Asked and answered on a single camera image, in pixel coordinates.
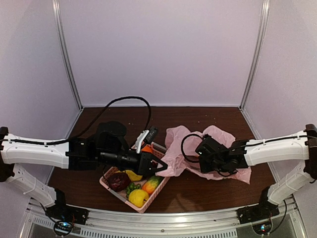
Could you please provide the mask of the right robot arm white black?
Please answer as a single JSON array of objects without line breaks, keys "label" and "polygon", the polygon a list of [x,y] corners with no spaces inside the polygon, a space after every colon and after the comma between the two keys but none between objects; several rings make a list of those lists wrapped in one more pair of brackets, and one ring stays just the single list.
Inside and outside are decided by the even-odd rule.
[{"label": "right robot arm white black", "polygon": [[288,136],[235,141],[229,148],[206,134],[195,152],[202,173],[216,171],[221,176],[263,163],[299,161],[291,172],[263,192],[264,200],[254,207],[254,215],[259,219],[264,219],[273,211],[273,206],[317,179],[317,128],[313,124]]}]

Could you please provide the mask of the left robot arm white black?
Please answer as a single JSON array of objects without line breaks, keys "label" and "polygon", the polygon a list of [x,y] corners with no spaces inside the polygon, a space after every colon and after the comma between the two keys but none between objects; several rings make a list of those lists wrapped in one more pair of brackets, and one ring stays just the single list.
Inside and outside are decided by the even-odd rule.
[{"label": "left robot arm white black", "polygon": [[98,165],[109,165],[120,170],[132,170],[138,175],[149,176],[164,171],[168,165],[143,147],[150,144],[158,130],[144,130],[136,139],[135,148],[125,140],[127,128],[117,121],[100,123],[94,135],[74,137],[60,141],[27,139],[0,129],[0,180],[11,182],[23,193],[51,209],[60,220],[71,216],[65,195],[58,189],[46,186],[21,166],[38,164],[73,171],[95,170]]}]

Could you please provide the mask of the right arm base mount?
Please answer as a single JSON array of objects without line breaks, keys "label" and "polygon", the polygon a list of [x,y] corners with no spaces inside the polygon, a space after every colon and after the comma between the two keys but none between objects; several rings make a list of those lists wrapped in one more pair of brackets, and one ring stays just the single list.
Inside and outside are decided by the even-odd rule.
[{"label": "right arm base mount", "polygon": [[251,223],[253,231],[260,236],[268,235],[273,229],[272,217],[279,215],[278,205],[267,201],[236,210],[240,224]]}]

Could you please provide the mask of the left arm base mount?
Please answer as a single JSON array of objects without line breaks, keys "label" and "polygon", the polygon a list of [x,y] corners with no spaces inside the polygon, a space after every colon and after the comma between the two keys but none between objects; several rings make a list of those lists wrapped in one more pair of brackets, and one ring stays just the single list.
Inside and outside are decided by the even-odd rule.
[{"label": "left arm base mount", "polygon": [[68,206],[54,205],[44,207],[45,215],[53,222],[53,231],[58,237],[65,237],[74,229],[75,224],[85,225],[89,211],[87,209]]}]

